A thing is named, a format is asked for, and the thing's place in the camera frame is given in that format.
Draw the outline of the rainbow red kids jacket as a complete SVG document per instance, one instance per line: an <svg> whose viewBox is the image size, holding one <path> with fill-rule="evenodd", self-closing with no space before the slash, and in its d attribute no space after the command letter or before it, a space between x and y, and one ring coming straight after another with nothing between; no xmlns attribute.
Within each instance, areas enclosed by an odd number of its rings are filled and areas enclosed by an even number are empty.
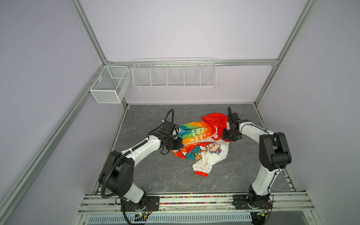
<svg viewBox="0 0 360 225"><path fill-rule="evenodd" d="M223 130L229 128L228 118L221 113L211 113L201 121L180 125L178 137L183 148L172 153L183 159L196 160L192 165L194 174L207 177L215 164L225 160L230 141L222 138Z"/></svg>

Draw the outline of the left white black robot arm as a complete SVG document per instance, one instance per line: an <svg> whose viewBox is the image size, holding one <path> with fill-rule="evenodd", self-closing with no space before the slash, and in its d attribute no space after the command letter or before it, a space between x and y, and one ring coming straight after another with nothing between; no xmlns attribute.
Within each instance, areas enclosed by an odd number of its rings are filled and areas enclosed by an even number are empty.
<svg viewBox="0 0 360 225"><path fill-rule="evenodd" d="M158 149L181 150L183 143L182 138L178 137L179 132L178 125L163 121L158 128L148 132L146 138L133 147L121 152L111 152L98 179L101 185L100 196L103 199L118 197L135 204L142 204L146 193L133 182L135 167Z"/></svg>

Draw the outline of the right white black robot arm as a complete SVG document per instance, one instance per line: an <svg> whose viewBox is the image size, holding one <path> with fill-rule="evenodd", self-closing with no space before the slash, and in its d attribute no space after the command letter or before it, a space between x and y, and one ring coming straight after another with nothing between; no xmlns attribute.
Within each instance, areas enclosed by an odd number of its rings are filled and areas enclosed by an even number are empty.
<svg viewBox="0 0 360 225"><path fill-rule="evenodd" d="M245 135L259 144L258 155L261 167L256 180L249 187L246 202L251 206L268 202L276 177L292 161L286 136L282 132L261 128L249 120L241 120L230 107L227 118L229 127L223 129L223 139L235 142Z"/></svg>

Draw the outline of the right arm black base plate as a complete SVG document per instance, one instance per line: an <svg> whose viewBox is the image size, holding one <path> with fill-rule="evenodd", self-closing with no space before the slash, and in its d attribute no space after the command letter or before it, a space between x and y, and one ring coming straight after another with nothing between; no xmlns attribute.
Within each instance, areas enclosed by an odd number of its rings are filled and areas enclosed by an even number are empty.
<svg viewBox="0 0 360 225"><path fill-rule="evenodd" d="M273 208L270 195L233 195L232 205L236 210L270 210Z"/></svg>

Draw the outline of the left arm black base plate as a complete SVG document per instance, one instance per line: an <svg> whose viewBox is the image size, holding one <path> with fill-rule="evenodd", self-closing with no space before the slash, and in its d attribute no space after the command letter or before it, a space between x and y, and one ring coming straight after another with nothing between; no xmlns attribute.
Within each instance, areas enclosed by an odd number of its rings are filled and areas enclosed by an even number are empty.
<svg viewBox="0 0 360 225"><path fill-rule="evenodd" d="M160 196L146 196L143 197L139 203L132 201L122 201L121 205L126 212L157 212L160 207Z"/></svg>

